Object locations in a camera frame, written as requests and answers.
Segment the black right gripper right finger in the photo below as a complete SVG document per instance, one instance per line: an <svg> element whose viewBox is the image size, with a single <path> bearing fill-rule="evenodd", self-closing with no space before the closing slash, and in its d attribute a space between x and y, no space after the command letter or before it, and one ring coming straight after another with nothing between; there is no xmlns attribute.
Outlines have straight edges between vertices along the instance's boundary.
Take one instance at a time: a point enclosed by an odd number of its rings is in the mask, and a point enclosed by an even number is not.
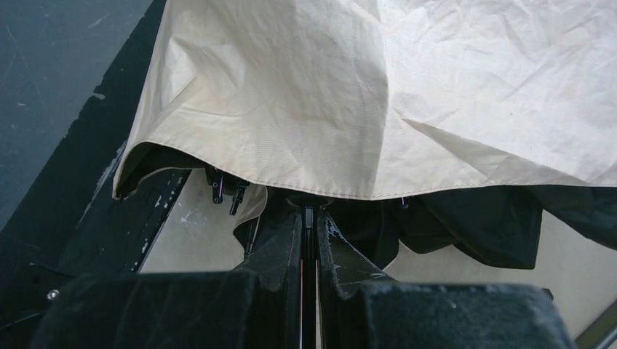
<svg viewBox="0 0 617 349"><path fill-rule="evenodd" d="M324 348L573 348L549 295L524 284L393 279L318 214Z"/></svg>

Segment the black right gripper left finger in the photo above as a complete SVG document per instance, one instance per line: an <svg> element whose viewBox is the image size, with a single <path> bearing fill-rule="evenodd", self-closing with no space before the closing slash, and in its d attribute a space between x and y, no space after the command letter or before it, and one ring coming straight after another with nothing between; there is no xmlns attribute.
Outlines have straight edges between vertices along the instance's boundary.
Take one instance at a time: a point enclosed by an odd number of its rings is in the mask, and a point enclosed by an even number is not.
<svg viewBox="0 0 617 349"><path fill-rule="evenodd" d="M302 219L263 229L225 272L83 276L61 290L31 348L299 348Z"/></svg>

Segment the beige folding umbrella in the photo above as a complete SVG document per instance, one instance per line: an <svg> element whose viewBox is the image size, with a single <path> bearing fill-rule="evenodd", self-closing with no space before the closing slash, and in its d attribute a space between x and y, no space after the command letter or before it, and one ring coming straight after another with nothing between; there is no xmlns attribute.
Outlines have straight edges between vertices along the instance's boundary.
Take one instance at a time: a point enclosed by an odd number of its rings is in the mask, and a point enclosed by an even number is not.
<svg viewBox="0 0 617 349"><path fill-rule="evenodd" d="M616 3L168 1L114 198L167 169L333 198L381 265L531 269L543 212L615 249Z"/></svg>

